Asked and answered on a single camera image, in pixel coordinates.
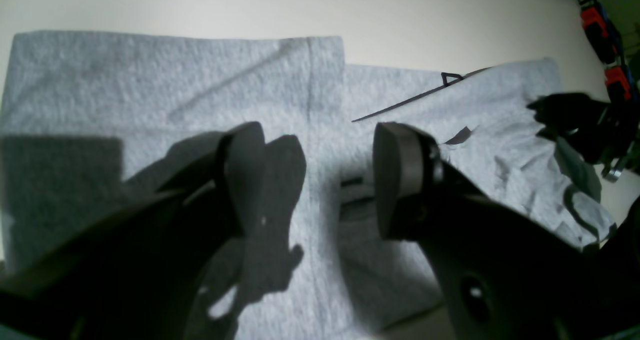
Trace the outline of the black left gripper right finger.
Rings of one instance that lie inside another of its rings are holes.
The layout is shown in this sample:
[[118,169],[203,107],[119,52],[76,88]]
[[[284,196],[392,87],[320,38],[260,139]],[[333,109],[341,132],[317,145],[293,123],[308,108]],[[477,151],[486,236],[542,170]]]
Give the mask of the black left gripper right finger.
[[380,235],[419,245],[457,338],[638,339],[638,201],[584,254],[489,199],[440,155],[412,126],[375,128]]

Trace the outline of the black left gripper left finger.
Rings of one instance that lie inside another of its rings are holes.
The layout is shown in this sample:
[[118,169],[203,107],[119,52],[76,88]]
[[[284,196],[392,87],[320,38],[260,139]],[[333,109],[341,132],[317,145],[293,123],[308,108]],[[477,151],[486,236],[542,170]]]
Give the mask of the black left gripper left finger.
[[258,221],[265,169],[259,122],[150,198],[110,215],[1,285],[1,323],[39,339],[181,339],[201,272]]

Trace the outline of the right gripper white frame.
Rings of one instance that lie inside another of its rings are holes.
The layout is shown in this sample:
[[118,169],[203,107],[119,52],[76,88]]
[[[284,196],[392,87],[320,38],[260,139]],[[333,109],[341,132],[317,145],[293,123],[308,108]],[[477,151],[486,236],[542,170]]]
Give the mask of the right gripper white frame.
[[583,92],[542,96],[526,107],[543,125],[538,136],[564,139],[588,164],[603,166],[602,177],[616,182],[622,172],[639,174],[639,104],[606,103]]

